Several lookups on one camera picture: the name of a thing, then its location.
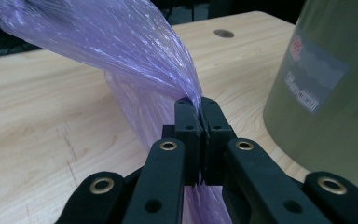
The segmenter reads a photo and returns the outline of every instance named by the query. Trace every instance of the light wood tabletop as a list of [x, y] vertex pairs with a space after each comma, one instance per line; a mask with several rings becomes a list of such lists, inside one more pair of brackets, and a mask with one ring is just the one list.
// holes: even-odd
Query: light wood tabletop
[[[308, 171], [277, 147], [262, 117], [294, 25], [251, 12], [174, 30], [204, 95], [220, 104], [237, 136], [255, 140], [303, 180]], [[53, 223], [87, 176], [125, 176], [145, 158], [103, 71], [47, 50], [0, 57], [0, 223]]]

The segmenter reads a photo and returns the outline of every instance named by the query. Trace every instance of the purple plastic bag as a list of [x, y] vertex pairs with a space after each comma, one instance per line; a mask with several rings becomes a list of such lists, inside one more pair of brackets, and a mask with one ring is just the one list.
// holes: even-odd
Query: purple plastic bag
[[[149, 149], [173, 104], [202, 95], [192, 59], [148, 0], [1, 0], [0, 25], [9, 34], [101, 68], [133, 130]], [[184, 223], [229, 223], [221, 189], [186, 187]]]

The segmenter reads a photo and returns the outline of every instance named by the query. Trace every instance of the translucent plastic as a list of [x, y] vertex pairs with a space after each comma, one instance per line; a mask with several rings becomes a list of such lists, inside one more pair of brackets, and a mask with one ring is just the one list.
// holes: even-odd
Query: translucent plastic
[[[1, 28], [41, 48], [101, 68], [146, 148], [173, 124], [173, 104], [198, 107], [192, 59], [148, 0], [1, 0]], [[220, 188], [186, 188], [185, 223], [228, 223]]]

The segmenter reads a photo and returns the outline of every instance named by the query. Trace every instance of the crumpled plastic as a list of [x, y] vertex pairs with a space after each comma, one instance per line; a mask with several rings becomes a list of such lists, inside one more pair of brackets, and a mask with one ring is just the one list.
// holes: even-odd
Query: crumpled plastic
[[[174, 102], [202, 95], [186, 47], [149, 0], [1, 0], [0, 26], [14, 36], [101, 68], [146, 148], [174, 123]], [[221, 189], [186, 187], [184, 223], [229, 223]]]

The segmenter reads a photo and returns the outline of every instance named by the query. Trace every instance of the green trash can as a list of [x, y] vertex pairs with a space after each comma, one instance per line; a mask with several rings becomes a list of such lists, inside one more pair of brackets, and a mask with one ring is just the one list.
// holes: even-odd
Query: green trash can
[[358, 186], [358, 1], [306, 2], [264, 122], [300, 165]]

